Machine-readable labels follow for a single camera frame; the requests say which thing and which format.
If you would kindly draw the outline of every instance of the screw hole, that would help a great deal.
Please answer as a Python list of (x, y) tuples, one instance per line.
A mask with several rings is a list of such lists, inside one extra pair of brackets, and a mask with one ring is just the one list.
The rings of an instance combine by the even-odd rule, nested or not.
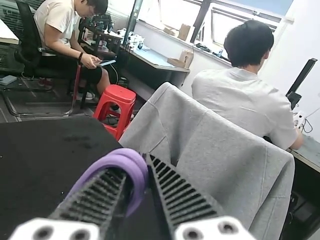
[(54, 231), (53, 228), (50, 226), (42, 227), (35, 232), (35, 234), (33, 235), (33, 239), (34, 240), (47, 240), (51, 237), (53, 231)]
[(204, 238), (203, 234), (196, 228), (187, 228), (183, 232), (183, 238), (185, 240), (201, 240)]
[(89, 240), (90, 234), (87, 230), (78, 230), (72, 234), (71, 240)]
[(222, 222), (218, 225), (219, 231), (222, 234), (236, 234), (238, 228), (230, 222)]

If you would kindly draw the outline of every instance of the cardboard box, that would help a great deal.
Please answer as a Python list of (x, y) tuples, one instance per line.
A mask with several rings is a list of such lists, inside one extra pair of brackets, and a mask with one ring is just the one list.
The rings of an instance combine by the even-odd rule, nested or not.
[(184, 68), (188, 69), (193, 59), (194, 59), (194, 53), (192, 51), (183, 50), (180, 55), (179, 61), (183, 62)]
[(179, 59), (176, 59), (176, 58), (168, 58), (167, 62), (178, 68), (184, 68), (186, 66), (185, 62), (180, 61)]
[(180, 59), (168, 58), (167, 62), (169, 64), (172, 64), (175, 67), (188, 69), (193, 59), (194, 59), (193, 52), (188, 50), (183, 50), (180, 55)]
[(182, 24), (179, 30), (178, 39), (187, 40), (191, 26)]
[(165, 27), (164, 29), (163, 29), (163, 31), (166, 33), (166, 34), (169, 34), (169, 35), (171, 35), (171, 36), (177, 36), (177, 32), (176, 32), (176, 30), (174, 30), (174, 29), (169, 29), (169, 28), (167, 28), (167, 27)]

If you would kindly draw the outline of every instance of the man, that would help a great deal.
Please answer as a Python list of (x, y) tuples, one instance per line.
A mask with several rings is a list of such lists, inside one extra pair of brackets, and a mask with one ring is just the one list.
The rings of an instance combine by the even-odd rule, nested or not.
[[(75, 25), (80, 17), (92, 17), (107, 11), (108, 0), (45, 0), (34, 14), (42, 45), (62, 55), (45, 53), (40, 61), (42, 67), (65, 71), (66, 78), (76, 76), (77, 60), (83, 64), (81, 78), (96, 84), (100, 94), (110, 84), (108, 72), (98, 67), (101, 60), (87, 54), (75, 37)], [(84, 81), (80, 81), (78, 99), (82, 98)]]
[(224, 48), (232, 68), (206, 70), (192, 84), (192, 95), (223, 118), (276, 146), (298, 149), (302, 133), (295, 128), (289, 100), (258, 78), (258, 71), (274, 44), (270, 28), (249, 20), (232, 29)]

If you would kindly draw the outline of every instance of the windowsill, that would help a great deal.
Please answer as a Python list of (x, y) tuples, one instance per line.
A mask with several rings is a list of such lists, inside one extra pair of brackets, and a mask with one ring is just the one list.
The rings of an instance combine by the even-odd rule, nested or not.
[(219, 62), (227, 65), (228, 67), (231, 67), (231, 63), (230, 63), (230, 62), (228, 62), (228, 61), (226, 61), (226, 60), (224, 60), (224, 59), (222, 59), (222, 58), (220, 58), (220, 57), (218, 57), (218, 56), (215, 56), (215, 55), (213, 55), (213, 54), (210, 53), (210, 52), (206, 52), (206, 51), (203, 51), (203, 50), (201, 50), (201, 49), (198, 49), (197, 47), (195, 47), (195, 46), (194, 46), (192, 43), (190, 43), (190, 42), (185, 42), (185, 41), (177, 38), (176, 36), (171, 36), (171, 35), (165, 33), (163, 30), (161, 30), (161, 29), (159, 29), (159, 28), (157, 28), (157, 27), (155, 27), (155, 26), (152, 26), (151, 24), (149, 24), (149, 23), (147, 23), (147, 22), (145, 22), (145, 21), (143, 21), (143, 20), (138, 20), (137, 23), (138, 23), (138, 24), (141, 24), (141, 25), (143, 25), (143, 26), (145, 26), (145, 27), (147, 27), (147, 28), (149, 28), (149, 29), (151, 29), (151, 30), (154, 30), (154, 31), (156, 31), (156, 32), (158, 32), (158, 33), (166, 36), (167, 38), (170, 38), (170, 39), (172, 39), (172, 40), (174, 40), (174, 41), (176, 41), (176, 42), (178, 42), (178, 43), (180, 43), (180, 44), (182, 44), (182, 45), (185, 45), (186, 47), (190, 48), (190, 49), (191, 49), (192, 51), (194, 51), (195, 53), (202, 54), (202, 55), (204, 55), (204, 56), (206, 56), (206, 57), (209, 57), (209, 58), (211, 58), (211, 59), (214, 59), (214, 60), (216, 60), (216, 61), (219, 61)]

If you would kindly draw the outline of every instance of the hand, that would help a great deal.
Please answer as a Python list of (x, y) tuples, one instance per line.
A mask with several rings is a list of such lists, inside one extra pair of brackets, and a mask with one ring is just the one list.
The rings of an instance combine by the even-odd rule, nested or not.
[(91, 58), (92, 58), (93, 63), (96, 66), (98, 66), (102, 62), (102, 60), (100, 58), (96, 57), (96, 56), (91, 55)]
[(95, 56), (92, 56), (92, 55), (87, 54), (87, 53), (84, 53), (84, 54), (82, 55), (81, 63), (82, 63), (87, 69), (95, 69), (95, 68), (97, 67), (96, 64), (94, 63), (92, 57), (95, 57)]

